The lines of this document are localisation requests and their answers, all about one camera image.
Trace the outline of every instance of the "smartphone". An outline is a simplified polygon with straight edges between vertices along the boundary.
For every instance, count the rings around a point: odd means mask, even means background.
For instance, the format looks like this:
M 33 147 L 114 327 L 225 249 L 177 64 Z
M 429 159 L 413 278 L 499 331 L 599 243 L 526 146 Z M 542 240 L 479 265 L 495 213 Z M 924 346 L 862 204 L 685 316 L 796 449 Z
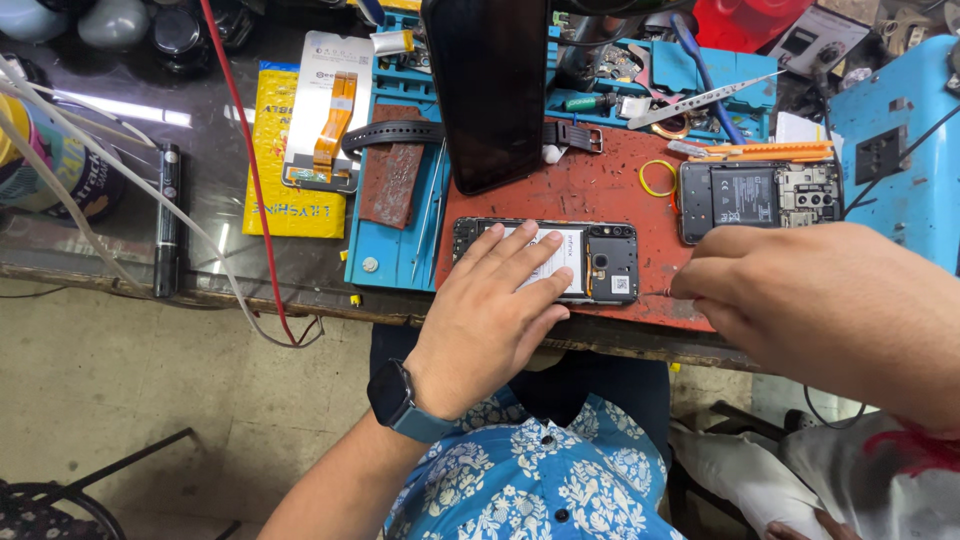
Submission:
M 453 224 L 453 263 L 494 223 L 505 235 L 523 224 L 522 219 L 461 217 Z M 636 268 L 636 229 L 629 223 L 538 221 L 533 242 L 551 231 L 564 236 L 564 245 L 531 274 L 520 288 L 553 275 L 562 266 L 573 269 L 573 282 L 560 296 L 568 304 L 631 304 L 636 302 L 639 272 Z
M 830 223 L 843 210 L 841 182 L 832 161 L 687 161 L 677 186 L 680 238 L 694 245 L 724 225 Z
M 465 195 L 540 166 L 547 4 L 424 0 L 420 7 L 453 182 Z

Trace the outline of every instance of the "blue floral shirt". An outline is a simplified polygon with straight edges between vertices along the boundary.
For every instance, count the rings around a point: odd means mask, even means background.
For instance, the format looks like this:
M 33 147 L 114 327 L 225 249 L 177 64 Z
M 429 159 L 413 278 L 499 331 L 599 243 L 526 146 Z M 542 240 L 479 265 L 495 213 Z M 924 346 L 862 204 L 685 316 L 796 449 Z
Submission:
M 657 514 L 666 467 L 618 406 L 590 395 L 568 427 L 509 387 L 420 460 L 387 520 L 397 540 L 681 540 Z

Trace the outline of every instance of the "blue watch band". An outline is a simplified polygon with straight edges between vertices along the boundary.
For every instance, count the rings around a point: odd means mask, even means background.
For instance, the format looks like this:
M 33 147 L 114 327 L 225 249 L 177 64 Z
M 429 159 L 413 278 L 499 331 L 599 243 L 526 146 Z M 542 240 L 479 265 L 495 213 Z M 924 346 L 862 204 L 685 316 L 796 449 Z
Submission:
M 415 441 L 435 443 L 444 438 L 444 435 L 452 430 L 455 425 L 456 422 L 454 421 L 437 418 L 429 412 L 410 404 L 392 427 L 397 433 L 406 435 Z

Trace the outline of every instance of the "red work surface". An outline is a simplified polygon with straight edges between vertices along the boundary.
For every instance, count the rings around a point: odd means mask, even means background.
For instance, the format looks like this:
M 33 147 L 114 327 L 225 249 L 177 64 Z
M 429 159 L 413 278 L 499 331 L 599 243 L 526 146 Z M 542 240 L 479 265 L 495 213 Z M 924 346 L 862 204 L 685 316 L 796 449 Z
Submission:
M 529 178 L 479 195 L 466 196 L 451 186 L 444 213 L 436 282 L 443 284 L 451 268 L 453 222 L 459 217 L 533 218 L 569 221 L 626 221 L 636 227 L 637 261 L 643 292 L 669 286 L 677 270 L 690 260 L 692 248 L 677 233 L 677 215 L 670 197 L 643 190 L 637 171 L 649 160 L 664 160 L 679 169 L 680 155 L 667 153 L 657 135 L 603 129 L 603 154 L 571 148 L 553 165 L 544 164 Z M 673 182 L 662 164 L 644 171 L 651 189 L 665 193 Z M 712 331 L 707 319 L 689 301 L 640 296 L 629 306 L 573 306 L 581 313 L 652 323 L 688 330 Z

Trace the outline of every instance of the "yellow rubber band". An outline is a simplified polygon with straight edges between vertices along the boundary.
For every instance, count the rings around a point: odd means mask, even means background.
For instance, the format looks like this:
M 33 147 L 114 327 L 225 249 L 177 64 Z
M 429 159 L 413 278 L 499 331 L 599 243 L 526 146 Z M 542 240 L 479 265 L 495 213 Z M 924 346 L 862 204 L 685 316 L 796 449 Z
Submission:
M 665 166 L 666 168 L 670 169 L 670 172 L 673 173 L 673 187 L 671 187 L 670 190 L 667 191 L 666 193 L 657 193 L 656 191 L 651 189 L 649 185 L 647 185 L 646 181 L 643 180 L 643 169 L 647 168 L 647 165 L 649 165 L 650 163 L 659 163 Z M 643 189 L 645 189 L 647 193 L 650 193 L 654 197 L 669 197 L 670 195 L 673 194 L 674 191 L 677 190 L 677 169 L 673 168 L 673 165 L 671 165 L 670 163 L 667 163 L 664 160 L 652 160 L 652 161 L 647 161 L 646 163 L 643 163 L 643 166 L 640 167 L 639 176 L 640 176 L 640 185 L 643 186 Z

